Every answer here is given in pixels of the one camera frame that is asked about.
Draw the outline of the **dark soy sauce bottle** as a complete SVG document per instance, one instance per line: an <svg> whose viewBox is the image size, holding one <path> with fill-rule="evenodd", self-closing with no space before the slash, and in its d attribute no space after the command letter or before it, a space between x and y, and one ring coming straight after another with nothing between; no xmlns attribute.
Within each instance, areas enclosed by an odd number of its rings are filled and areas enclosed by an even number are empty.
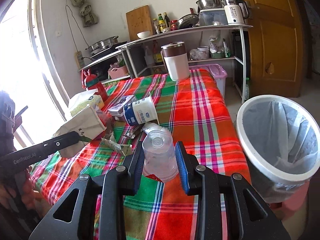
<svg viewBox="0 0 320 240"><path fill-rule="evenodd" d="M170 28L170 19L166 12L164 12L164 21L166 23L167 28Z"/></svg>

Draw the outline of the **steel mixing bowl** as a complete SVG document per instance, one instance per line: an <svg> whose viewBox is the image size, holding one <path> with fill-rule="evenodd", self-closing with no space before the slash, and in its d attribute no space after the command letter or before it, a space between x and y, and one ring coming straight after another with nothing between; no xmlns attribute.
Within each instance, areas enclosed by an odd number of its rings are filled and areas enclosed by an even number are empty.
<svg viewBox="0 0 320 240"><path fill-rule="evenodd" d="M222 0L198 0L196 5L199 10L222 8Z"/></svg>

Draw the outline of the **clear plastic bottle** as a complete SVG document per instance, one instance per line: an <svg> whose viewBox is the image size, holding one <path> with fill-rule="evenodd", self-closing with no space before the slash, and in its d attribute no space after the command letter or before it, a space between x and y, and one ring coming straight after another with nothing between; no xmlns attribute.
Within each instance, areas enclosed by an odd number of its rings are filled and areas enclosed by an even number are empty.
<svg viewBox="0 0 320 240"><path fill-rule="evenodd" d="M153 122L144 124L142 146L145 155L143 174L166 183L178 174L173 138L168 129Z"/></svg>

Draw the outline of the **pink plastic stool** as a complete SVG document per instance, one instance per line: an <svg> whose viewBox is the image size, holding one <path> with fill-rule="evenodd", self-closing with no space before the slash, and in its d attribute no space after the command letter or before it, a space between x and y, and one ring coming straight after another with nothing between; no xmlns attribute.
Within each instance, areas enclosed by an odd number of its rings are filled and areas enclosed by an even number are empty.
<svg viewBox="0 0 320 240"><path fill-rule="evenodd" d="M309 185L310 182L308 181L289 199L281 203L272 203L269 205L279 220L288 220L302 207L308 196Z"/></svg>

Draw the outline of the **white blue paper cup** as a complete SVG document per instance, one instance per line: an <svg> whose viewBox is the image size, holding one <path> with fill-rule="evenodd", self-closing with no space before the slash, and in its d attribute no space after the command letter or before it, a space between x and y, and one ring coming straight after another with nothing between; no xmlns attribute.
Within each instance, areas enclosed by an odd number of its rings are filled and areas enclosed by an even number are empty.
<svg viewBox="0 0 320 240"><path fill-rule="evenodd" d="M130 126L152 121L157 121L157 124L159 124L156 107L151 95L125 105L123 112L125 120Z"/></svg>

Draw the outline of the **grey trash bag liner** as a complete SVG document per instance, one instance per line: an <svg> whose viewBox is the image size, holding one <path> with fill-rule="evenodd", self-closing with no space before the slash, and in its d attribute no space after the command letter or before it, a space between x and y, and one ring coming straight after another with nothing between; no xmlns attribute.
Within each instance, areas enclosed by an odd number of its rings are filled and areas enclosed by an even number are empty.
<svg viewBox="0 0 320 240"><path fill-rule="evenodd" d="M239 132L247 156L265 174L283 177L319 168L319 127L297 104L252 101Z"/></svg>

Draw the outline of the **brown paper bag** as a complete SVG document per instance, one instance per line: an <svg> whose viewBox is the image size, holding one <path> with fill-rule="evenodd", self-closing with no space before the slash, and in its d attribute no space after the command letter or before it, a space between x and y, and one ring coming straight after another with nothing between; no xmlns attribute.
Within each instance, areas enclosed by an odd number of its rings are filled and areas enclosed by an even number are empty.
<svg viewBox="0 0 320 240"><path fill-rule="evenodd" d="M58 137L69 132L77 132L84 141L59 150L62 158L72 158L80 152L89 142L106 130L106 126L100 120L94 107L87 105L83 110L65 122L53 135Z"/></svg>

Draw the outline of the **wooden door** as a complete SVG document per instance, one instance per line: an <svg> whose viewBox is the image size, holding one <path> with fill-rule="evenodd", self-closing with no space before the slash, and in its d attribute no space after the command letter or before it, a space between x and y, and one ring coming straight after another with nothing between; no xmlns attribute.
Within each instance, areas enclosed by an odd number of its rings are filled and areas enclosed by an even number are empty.
<svg viewBox="0 0 320 240"><path fill-rule="evenodd" d="M296 0L244 0L247 20L251 93L288 98L300 95L306 65L303 24Z"/></svg>

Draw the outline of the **steel steamer pot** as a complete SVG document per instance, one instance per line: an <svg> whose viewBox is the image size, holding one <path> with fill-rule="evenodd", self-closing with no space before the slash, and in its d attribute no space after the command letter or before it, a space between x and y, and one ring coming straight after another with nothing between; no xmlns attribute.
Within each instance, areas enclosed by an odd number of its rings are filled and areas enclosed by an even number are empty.
<svg viewBox="0 0 320 240"><path fill-rule="evenodd" d="M111 36L111 37L108 37L104 40L100 40L98 42L95 42L94 44L88 46L86 48L86 50L88 50L90 53L92 53L94 50L97 50L97 49L106 49L106 48L109 48L110 46L112 46L113 44L116 44L118 43L118 35L117 36Z"/></svg>

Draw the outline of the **torn paper scrap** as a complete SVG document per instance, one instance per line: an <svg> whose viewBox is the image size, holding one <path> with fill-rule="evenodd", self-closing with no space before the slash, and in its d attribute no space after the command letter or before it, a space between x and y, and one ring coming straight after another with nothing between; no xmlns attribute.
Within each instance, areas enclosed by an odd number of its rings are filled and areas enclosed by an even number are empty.
<svg viewBox="0 0 320 240"><path fill-rule="evenodd" d="M126 144L119 144L116 142L114 134L112 133L110 137L107 138L102 138L102 142L110 149L113 151L122 154L123 156L128 156L131 155L132 152L132 145L126 145Z"/></svg>

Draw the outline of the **white bowl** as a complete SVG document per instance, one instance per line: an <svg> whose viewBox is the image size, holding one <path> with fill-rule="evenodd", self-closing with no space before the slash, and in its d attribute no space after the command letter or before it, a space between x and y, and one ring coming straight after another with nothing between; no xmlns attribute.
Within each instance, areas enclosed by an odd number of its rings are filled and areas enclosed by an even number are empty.
<svg viewBox="0 0 320 240"><path fill-rule="evenodd" d="M147 37L149 37L149 36L151 36L151 33L150 33L149 30L143 31L143 32L140 32L140 33L137 33L137 37L138 37L139 39L144 39L144 38L147 38Z"/></svg>

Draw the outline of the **purple milk carton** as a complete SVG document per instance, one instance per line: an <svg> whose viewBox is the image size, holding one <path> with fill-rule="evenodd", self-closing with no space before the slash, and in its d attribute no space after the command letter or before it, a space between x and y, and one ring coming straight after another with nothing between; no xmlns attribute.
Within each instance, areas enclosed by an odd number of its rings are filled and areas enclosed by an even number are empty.
<svg viewBox="0 0 320 240"><path fill-rule="evenodd" d="M111 116L115 116L118 118L123 118L124 117L124 106L135 102L137 100L135 95L124 95L122 96L118 102L110 107L107 111L110 113Z"/></svg>

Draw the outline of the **clear storage box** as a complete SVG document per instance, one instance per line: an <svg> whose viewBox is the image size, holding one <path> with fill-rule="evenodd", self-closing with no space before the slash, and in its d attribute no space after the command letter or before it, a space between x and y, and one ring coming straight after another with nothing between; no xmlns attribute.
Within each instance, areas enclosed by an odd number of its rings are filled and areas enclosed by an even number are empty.
<svg viewBox="0 0 320 240"><path fill-rule="evenodd" d="M203 9L199 14L199 25L200 26L219 26L227 25L227 17L223 8L216 9Z"/></svg>

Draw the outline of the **white brown jug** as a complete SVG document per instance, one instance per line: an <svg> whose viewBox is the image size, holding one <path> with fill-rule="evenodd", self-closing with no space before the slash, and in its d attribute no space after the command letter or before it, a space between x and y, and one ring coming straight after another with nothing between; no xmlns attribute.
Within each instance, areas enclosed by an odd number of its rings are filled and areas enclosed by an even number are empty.
<svg viewBox="0 0 320 240"><path fill-rule="evenodd" d="M190 76L187 51L183 41L161 46L161 56L172 81L182 81Z"/></svg>

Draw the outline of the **white power strip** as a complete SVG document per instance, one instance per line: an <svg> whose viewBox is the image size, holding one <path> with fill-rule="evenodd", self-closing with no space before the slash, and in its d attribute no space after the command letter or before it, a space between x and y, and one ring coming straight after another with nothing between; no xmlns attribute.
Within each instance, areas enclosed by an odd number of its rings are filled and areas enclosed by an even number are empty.
<svg viewBox="0 0 320 240"><path fill-rule="evenodd" d="M82 56L82 52L81 51L76 51L74 56L75 56L75 61L76 61L76 64L78 66L78 69L81 69L81 68L85 67L85 62L84 62L84 58Z"/></svg>

